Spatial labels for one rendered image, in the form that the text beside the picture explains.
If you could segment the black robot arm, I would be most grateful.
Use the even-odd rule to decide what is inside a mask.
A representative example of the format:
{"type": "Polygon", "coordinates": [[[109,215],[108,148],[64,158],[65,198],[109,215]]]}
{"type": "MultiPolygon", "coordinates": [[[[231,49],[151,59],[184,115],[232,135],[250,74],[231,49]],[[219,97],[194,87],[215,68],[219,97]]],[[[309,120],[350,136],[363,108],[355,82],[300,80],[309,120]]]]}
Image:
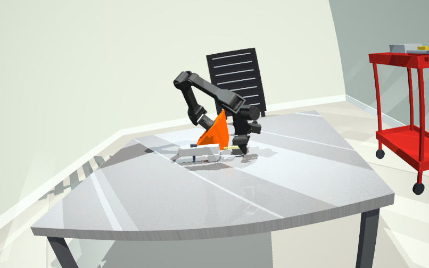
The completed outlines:
{"type": "Polygon", "coordinates": [[[260,116],[260,111],[256,106],[245,105],[246,100],[242,96],[228,89],[220,89],[201,78],[198,74],[192,73],[191,71],[182,71],[173,82],[174,86],[181,90],[189,107],[187,112],[188,117],[195,126],[200,124],[203,128],[206,129],[207,132],[213,126],[215,120],[212,121],[209,117],[207,117],[206,109],[202,105],[197,104],[191,86],[196,87],[210,97],[214,98],[218,105],[220,105],[224,110],[232,113],[234,121],[243,119],[253,120],[252,123],[248,123],[247,121],[247,135],[250,134],[250,132],[261,134],[261,124],[258,124],[257,122],[257,119],[259,119],[260,116]],[[238,105],[236,105],[238,101],[240,102],[238,105]],[[198,119],[199,121],[197,122],[198,119]]]}

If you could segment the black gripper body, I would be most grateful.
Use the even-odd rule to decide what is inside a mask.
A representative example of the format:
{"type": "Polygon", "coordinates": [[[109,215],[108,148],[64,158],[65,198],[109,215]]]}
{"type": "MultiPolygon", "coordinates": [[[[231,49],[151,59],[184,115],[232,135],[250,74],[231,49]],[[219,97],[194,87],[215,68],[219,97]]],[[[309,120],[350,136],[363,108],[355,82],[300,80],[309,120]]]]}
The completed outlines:
{"type": "Polygon", "coordinates": [[[246,134],[246,124],[247,120],[233,120],[233,126],[235,128],[235,137],[233,138],[232,142],[233,145],[241,145],[241,144],[247,144],[248,143],[248,136],[246,134]],[[237,136],[236,136],[237,135],[237,136]]]}

